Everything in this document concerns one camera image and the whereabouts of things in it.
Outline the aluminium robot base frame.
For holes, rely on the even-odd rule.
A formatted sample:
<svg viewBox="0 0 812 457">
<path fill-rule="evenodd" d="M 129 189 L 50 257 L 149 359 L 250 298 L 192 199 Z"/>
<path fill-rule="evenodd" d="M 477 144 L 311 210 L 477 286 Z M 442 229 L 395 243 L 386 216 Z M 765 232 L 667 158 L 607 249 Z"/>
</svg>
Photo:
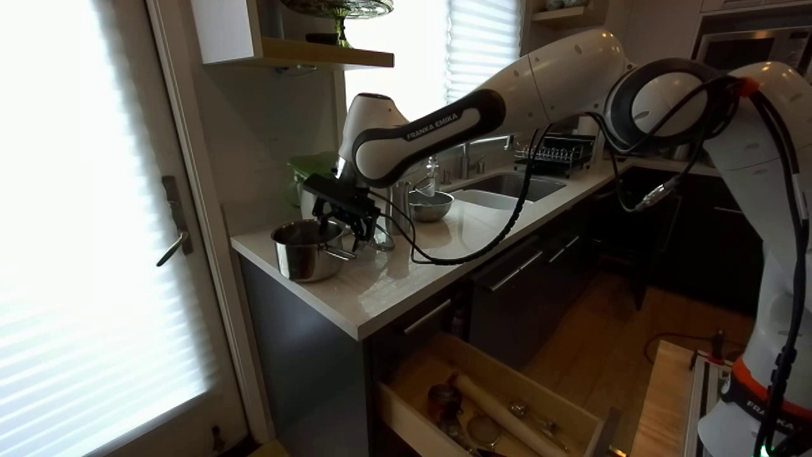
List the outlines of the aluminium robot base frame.
<svg viewBox="0 0 812 457">
<path fill-rule="evenodd" d="M 686 432 L 683 432 L 683 457 L 710 457 L 705 444 L 701 441 L 698 423 L 719 400 L 730 366 L 715 363 L 705 352 L 689 354 L 689 391 L 687 391 L 687 410 L 686 410 Z"/>
</svg>

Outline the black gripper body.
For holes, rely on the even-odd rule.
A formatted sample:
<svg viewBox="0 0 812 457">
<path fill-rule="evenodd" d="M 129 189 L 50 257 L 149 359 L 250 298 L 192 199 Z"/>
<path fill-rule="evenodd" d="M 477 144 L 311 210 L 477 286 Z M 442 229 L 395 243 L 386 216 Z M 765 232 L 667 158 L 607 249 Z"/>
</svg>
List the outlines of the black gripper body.
<svg viewBox="0 0 812 457">
<path fill-rule="evenodd" d="M 348 180 L 310 175 L 305 189 L 314 196 L 311 216 L 328 225 L 340 221 L 353 229 L 358 238 L 371 238 L 376 231 L 377 206 L 365 187 Z"/>
</svg>

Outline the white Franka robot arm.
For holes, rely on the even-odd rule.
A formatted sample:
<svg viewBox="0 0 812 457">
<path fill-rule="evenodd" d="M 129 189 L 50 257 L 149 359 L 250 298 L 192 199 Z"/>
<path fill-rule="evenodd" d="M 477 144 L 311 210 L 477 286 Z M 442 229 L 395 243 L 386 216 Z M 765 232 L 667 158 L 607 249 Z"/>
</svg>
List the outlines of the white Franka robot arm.
<svg viewBox="0 0 812 457">
<path fill-rule="evenodd" d="M 758 316 L 726 404 L 810 418 L 810 84 L 787 62 L 721 70 L 686 57 L 631 62 L 604 27 L 541 46 L 461 98 L 403 118 L 382 94 L 349 103 L 338 173 L 310 178 L 323 218 L 373 224 L 371 192 L 455 144 L 541 132 L 592 114 L 618 151 L 701 144 L 763 245 Z"/>
</svg>

